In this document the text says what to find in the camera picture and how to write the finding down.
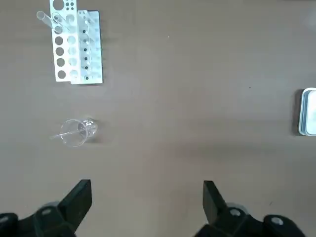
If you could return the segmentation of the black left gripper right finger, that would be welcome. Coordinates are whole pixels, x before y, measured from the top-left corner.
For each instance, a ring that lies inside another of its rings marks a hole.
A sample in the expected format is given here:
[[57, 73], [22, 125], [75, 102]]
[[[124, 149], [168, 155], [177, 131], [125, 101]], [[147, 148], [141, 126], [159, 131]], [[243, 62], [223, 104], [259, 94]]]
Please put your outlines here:
[[253, 218], [241, 208], [228, 206], [213, 181], [203, 182], [202, 205], [208, 223], [197, 237], [304, 237], [289, 218], [277, 214]]

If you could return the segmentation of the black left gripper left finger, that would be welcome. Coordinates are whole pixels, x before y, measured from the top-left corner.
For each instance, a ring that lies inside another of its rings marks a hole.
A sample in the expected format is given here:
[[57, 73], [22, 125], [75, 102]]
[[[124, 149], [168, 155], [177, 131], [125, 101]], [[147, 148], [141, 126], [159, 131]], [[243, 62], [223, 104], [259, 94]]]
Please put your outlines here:
[[80, 180], [61, 200], [49, 202], [27, 218], [0, 214], [2, 237], [75, 237], [92, 206], [91, 180]]

